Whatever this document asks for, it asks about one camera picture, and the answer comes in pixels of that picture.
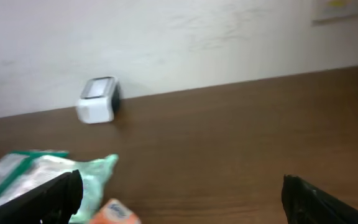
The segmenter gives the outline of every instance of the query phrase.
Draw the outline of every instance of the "white wall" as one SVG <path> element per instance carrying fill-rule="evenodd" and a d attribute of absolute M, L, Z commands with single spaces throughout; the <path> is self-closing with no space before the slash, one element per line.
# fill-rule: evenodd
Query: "white wall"
<path fill-rule="evenodd" d="M 358 65 L 358 17 L 311 0 L 0 0 L 0 117 L 73 106 L 117 75 L 126 98 Z"/>

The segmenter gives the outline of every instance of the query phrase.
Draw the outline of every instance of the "wooden desk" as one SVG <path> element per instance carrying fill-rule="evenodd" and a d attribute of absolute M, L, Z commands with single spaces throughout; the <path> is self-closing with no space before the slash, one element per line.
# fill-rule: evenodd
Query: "wooden desk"
<path fill-rule="evenodd" d="M 145 96 L 113 123 L 73 108 L 0 119 L 0 156 L 118 153 L 106 186 L 148 224 L 286 223 L 284 174 L 358 209 L 358 67 Z"/>

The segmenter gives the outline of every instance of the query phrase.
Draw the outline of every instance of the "small white box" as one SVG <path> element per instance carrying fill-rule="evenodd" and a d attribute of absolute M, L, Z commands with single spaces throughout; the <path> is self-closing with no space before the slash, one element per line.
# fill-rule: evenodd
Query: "small white box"
<path fill-rule="evenodd" d="M 91 79 L 77 102 L 78 119 L 87 124 L 112 121 L 119 105 L 120 87 L 116 77 Z"/>

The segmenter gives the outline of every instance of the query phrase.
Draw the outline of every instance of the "plastic bag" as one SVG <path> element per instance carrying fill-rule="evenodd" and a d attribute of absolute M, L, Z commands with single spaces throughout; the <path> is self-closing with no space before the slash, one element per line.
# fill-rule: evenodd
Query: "plastic bag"
<path fill-rule="evenodd" d="M 66 157 L 66 151 L 13 151 L 0 159 L 0 196 L 8 189 L 13 182 L 16 181 L 23 173 L 25 173 L 32 165 L 34 159 L 52 155 L 58 157 Z"/>
<path fill-rule="evenodd" d="M 289 224 L 358 223 L 358 210 L 299 177 L 284 176 L 282 203 Z"/>
<path fill-rule="evenodd" d="M 33 162 L 31 170 L 19 177 L 0 198 L 0 205 L 58 177 L 60 174 L 78 169 L 83 181 L 83 199 L 76 215 L 70 223 L 87 222 L 98 210 L 103 197 L 104 184 L 112 174 L 112 168 L 118 160 L 113 154 L 104 159 L 89 162 L 77 162 L 55 156 L 42 156 Z"/>

